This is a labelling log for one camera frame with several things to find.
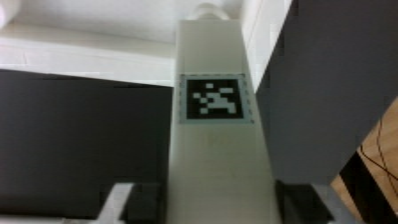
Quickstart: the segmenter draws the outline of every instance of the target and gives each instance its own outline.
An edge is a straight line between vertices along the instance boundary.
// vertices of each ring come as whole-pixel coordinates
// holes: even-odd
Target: wire
[[[371,161],[371,163],[378,166],[378,168],[386,171],[386,173],[393,176],[394,180],[398,181],[398,177],[394,176],[394,174],[389,172],[389,170],[380,166],[380,164],[375,162],[375,160],[364,154],[364,147],[362,147],[362,145],[361,145],[361,153],[362,153],[362,156],[366,157],[366,159]]]
[[[386,159],[384,159],[384,154],[382,154],[382,147],[380,147],[380,133],[382,133],[382,118],[380,118],[380,127],[378,127],[378,133],[377,133],[377,149],[378,149],[378,154],[380,154],[380,157],[382,157],[382,164],[384,164],[384,167],[380,166],[380,164],[375,162],[375,160],[368,157],[368,155],[364,154],[364,147],[362,147],[362,144],[361,144],[361,153],[364,155],[364,157],[368,158],[368,160],[375,163],[375,165],[380,167],[380,169],[386,171],[387,173],[387,178],[389,178],[389,184],[391,184],[391,187],[393,187],[393,190],[394,190],[394,195],[398,197],[398,192],[396,192],[396,188],[394,188],[394,184],[393,184],[393,180],[391,180],[391,176],[394,178],[394,180],[398,181],[398,178],[394,176],[394,174],[389,172],[387,170],[387,164],[386,164]]]

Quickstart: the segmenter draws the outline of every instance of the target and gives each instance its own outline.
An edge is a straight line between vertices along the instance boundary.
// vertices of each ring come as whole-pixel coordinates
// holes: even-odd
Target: black surface
[[[233,93],[220,93],[220,88],[231,88]],[[187,118],[188,119],[242,119],[243,110],[242,110],[242,99],[240,99],[240,88],[238,88],[238,79],[203,79],[203,80],[187,80]],[[224,108],[210,108],[208,104],[215,103],[208,93],[220,94],[220,97],[227,100],[229,103],[236,105],[236,113],[229,113]],[[208,114],[201,114],[201,108],[208,109]]]
[[[357,153],[345,165],[339,176],[364,222],[368,224],[396,224],[394,211]]]
[[[158,189],[131,195],[151,204],[139,219],[160,221],[171,96],[158,86],[0,71],[0,214],[96,218],[114,183],[135,182]]]
[[[275,182],[277,205],[284,224],[327,224],[334,221],[309,184]]]
[[[396,0],[293,2],[258,90],[288,183],[330,183],[398,95],[396,11]]]

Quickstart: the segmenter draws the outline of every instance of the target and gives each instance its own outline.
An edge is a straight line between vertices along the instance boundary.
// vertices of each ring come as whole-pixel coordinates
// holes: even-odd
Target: white pillar
[[[21,0],[0,0],[0,29],[12,20],[21,6]]]
[[[217,17],[179,24],[167,224],[279,224],[240,21]]]

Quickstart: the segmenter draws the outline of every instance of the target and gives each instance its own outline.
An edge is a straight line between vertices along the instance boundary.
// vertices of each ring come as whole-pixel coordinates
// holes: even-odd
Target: black and white square marker
[[[195,75],[181,79],[181,122],[247,123],[243,75]]]

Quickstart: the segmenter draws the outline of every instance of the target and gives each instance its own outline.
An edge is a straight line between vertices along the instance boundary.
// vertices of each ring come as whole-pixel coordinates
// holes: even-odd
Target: gray surface
[[[355,220],[330,185],[313,185],[322,201],[334,216],[330,224],[364,224]]]
[[[268,151],[286,183],[329,184],[398,95],[398,2],[291,9],[258,91]]]

